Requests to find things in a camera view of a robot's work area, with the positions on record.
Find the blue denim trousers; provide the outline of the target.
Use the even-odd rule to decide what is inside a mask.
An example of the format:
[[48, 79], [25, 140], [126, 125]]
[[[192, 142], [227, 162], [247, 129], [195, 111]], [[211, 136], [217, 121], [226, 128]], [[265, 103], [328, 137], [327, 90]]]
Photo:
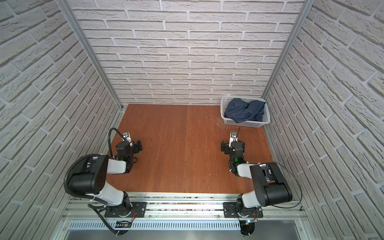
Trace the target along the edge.
[[229, 102], [224, 117], [234, 120], [236, 123], [245, 121], [262, 122], [265, 102], [258, 100], [246, 103], [241, 99], [233, 99]]

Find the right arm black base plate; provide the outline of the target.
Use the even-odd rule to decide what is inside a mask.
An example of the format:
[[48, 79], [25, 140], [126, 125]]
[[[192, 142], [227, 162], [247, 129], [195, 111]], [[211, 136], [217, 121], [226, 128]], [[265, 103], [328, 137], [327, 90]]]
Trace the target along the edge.
[[225, 218], [260, 219], [264, 217], [261, 207], [245, 208], [242, 204], [235, 202], [224, 202], [223, 210]]

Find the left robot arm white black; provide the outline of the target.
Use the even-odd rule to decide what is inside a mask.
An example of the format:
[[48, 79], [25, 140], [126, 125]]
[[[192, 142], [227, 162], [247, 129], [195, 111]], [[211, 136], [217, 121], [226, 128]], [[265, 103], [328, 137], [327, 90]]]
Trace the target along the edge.
[[130, 173], [137, 158], [134, 154], [143, 150], [140, 141], [122, 141], [117, 144], [118, 155], [114, 159], [108, 155], [90, 154], [80, 157], [68, 169], [64, 187], [67, 194], [96, 201], [100, 205], [89, 204], [89, 208], [104, 213], [106, 218], [142, 218], [146, 211], [143, 203], [130, 201], [128, 193], [118, 190], [107, 182], [107, 175]]

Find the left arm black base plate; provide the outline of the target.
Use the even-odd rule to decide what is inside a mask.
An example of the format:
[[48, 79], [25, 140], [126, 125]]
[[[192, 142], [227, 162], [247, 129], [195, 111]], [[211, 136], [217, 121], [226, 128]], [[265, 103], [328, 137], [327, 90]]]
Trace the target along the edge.
[[146, 202], [130, 202], [127, 207], [123, 205], [106, 207], [106, 218], [143, 218], [146, 212]]

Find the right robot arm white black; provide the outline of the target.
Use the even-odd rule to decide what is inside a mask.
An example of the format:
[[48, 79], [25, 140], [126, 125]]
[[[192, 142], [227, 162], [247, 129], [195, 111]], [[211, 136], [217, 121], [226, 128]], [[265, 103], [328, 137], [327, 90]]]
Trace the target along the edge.
[[261, 208], [292, 201], [292, 191], [278, 164], [251, 164], [245, 161], [245, 143], [221, 142], [221, 151], [229, 156], [232, 174], [251, 179], [254, 189], [238, 196], [236, 203], [225, 203], [225, 215], [239, 218], [259, 218]]

